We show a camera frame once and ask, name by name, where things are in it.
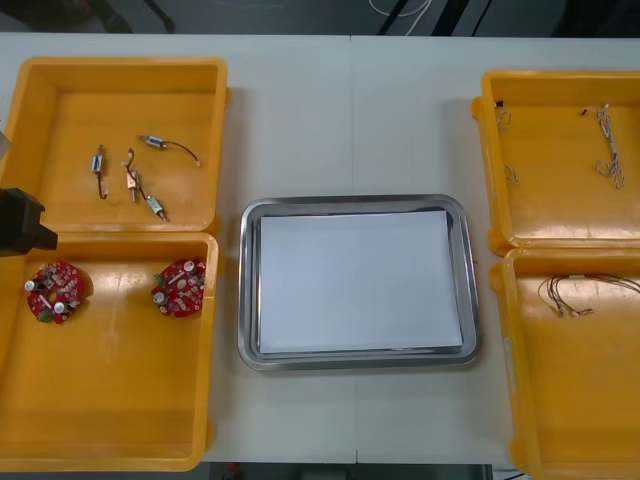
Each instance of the white table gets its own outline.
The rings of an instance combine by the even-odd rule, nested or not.
[[[0,34],[0,119],[34,55],[221,56],[226,118],[212,461],[504,463],[511,436],[489,210],[469,114],[495,68],[640,69],[638,40]],[[484,329],[459,371],[264,375],[236,352],[238,219],[262,197],[444,193],[466,209]]]

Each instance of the metal tray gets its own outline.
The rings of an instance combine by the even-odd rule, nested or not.
[[[338,352],[262,353],[258,348],[260,313],[260,219],[273,216],[367,215],[443,210],[447,212],[449,250],[462,345]],[[260,371],[327,368],[460,365],[480,348],[473,261],[464,210],[446,195],[299,197],[258,200],[242,216],[238,350],[244,362]]]

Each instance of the circuit board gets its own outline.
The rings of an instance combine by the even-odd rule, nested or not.
[[[153,301],[163,315],[188,317],[202,308],[206,266],[198,259],[179,260],[156,274]]]
[[[80,270],[70,263],[43,265],[31,280],[42,289],[30,292],[27,303],[31,313],[41,322],[63,323],[82,303],[84,279]],[[67,305],[67,311],[56,313],[54,304],[58,302]]]

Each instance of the sheet of paper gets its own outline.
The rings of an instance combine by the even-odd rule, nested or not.
[[[262,353],[462,344],[445,212],[261,222]]]

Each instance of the yellow plastic tray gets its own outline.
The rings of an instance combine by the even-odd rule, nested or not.
[[[200,315],[165,317],[154,273],[207,265]],[[22,285],[66,260],[90,279],[62,325],[40,323]],[[55,252],[0,260],[0,470],[188,470],[207,431],[218,247],[206,233],[69,233]]]
[[[512,114],[499,133],[495,103]],[[595,170],[611,162],[594,112],[611,104],[625,187]],[[472,104],[491,206],[492,250],[640,247],[640,73],[494,71]],[[505,165],[519,183],[506,179]]]
[[[515,249],[491,271],[515,437],[514,465],[536,480],[640,478],[640,295],[588,279],[560,285],[595,313],[560,317],[538,295],[553,275],[640,280],[640,250]],[[546,297],[546,289],[540,295]]]
[[[221,59],[34,58],[22,66],[7,124],[11,149],[0,187],[17,187],[46,208],[56,232],[203,231],[216,211],[227,67]],[[184,144],[159,151],[151,134]],[[100,200],[91,158],[106,153]],[[147,195],[170,219],[133,204],[125,170],[129,148]]]

